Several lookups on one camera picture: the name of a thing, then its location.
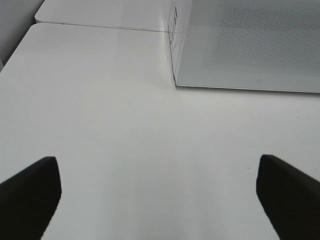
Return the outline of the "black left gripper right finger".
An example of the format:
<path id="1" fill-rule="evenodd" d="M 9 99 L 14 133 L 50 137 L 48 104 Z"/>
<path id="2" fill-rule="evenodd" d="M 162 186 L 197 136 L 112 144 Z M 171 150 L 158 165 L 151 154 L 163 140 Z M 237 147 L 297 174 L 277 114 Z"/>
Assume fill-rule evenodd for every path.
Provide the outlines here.
<path id="1" fill-rule="evenodd" d="M 320 238 L 320 182 L 284 160 L 260 157 L 256 194 L 281 240 Z"/>

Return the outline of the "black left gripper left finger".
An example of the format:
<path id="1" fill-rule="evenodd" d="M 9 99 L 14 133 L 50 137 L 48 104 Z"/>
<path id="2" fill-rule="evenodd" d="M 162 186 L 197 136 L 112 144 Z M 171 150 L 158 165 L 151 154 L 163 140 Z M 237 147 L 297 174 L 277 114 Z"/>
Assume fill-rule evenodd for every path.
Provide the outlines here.
<path id="1" fill-rule="evenodd" d="M 44 157 L 0 184 L 0 238 L 40 240 L 62 195 L 57 159 Z"/>

